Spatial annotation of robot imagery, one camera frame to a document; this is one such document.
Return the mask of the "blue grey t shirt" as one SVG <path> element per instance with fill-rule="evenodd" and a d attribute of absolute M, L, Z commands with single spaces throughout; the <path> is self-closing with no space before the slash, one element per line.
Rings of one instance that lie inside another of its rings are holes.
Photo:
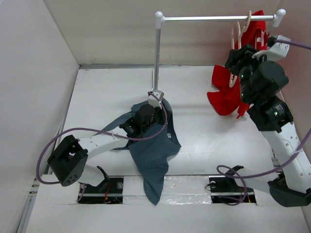
<path fill-rule="evenodd" d="M 169 169 L 168 157 L 176 155 L 181 148 L 173 124 L 173 116 L 168 115 L 168 123 L 161 133 L 149 140 L 138 141 L 116 150 L 129 150 L 139 173 L 143 177 L 144 192 L 148 200 L 157 205 L 163 190 L 164 177 Z"/>

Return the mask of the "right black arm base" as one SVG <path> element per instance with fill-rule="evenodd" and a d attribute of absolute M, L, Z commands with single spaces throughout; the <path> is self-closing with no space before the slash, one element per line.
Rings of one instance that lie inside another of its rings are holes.
<path fill-rule="evenodd" d="M 219 175 L 209 176 L 209 182 L 205 185 L 205 190 L 210 192 L 212 203 L 222 203 L 228 206 L 237 206 L 242 203 L 256 203 L 256 197 L 252 188 L 243 187 L 237 184 L 240 179 L 232 179 L 230 176 L 239 177 L 239 171 L 244 167 L 236 165 L 228 167 L 218 165 L 216 170 Z"/>

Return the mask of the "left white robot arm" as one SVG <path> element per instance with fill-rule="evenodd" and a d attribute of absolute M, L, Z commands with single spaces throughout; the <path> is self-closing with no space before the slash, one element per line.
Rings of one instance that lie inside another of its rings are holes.
<path fill-rule="evenodd" d="M 64 187 L 91 180 L 95 191 L 104 192 L 108 188 L 108 180 L 103 176 L 88 177 L 86 162 L 106 151 L 156 137 L 159 133 L 149 137 L 144 135 L 156 124 L 164 126 L 167 120 L 168 114 L 164 107 L 144 104 L 132 117 L 110 131 L 80 139 L 73 135 L 66 136 L 48 158 L 48 165 Z"/>

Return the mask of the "beige wooden hanger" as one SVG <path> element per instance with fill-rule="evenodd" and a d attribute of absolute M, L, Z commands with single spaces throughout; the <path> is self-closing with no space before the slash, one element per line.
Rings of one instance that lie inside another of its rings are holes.
<path fill-rule="evenodd" d="M 241 27 L 240 23 L 237 21 L 235 23 L 235 26 L 232 27 L 231 29 L 231 48 L 234 49 L 241 49 L 242 48 L 242 36 L 243 34 L 247 31 L 250 21 L 251 21 L 251 15 L 252 15 L 252 11 L 249 10 L 248 12 L 248 17 L 246 20 L 246 24 Z M 237 39 L 235 39 L 235 34 L 234 34 L 234 30 L 236 29 L 237 32 Z"/>

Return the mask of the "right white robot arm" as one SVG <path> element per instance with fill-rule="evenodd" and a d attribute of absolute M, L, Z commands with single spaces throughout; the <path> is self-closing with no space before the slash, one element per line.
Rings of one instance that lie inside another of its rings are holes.
<path fill-rule="evenodd" d="M 247 112 L 271 146 L 281 171 L 252 174 L 235 166 L 225 173 L 225 187 L 266 192 L 283 207 L 309 205 L 311 164 L 303 150 L 306 140 L 299 140 L 289 107 L 276 95 L 289 82 L 284 69 L 269 58 L 267 50 L 257 51 L 251 45 L 231 49 L 225 67 L 239 77 L 241 100 L 250 105 Z"/>

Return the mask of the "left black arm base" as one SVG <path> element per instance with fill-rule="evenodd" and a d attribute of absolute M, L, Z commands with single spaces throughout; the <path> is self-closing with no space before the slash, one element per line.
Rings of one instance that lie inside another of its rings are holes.
<path fill-rule="evenodd" d="M 77 202 L 79 204 L 122 204 L 123 176 L 107 175 L 100 167 L 88 167 L 82 175 Z"/>

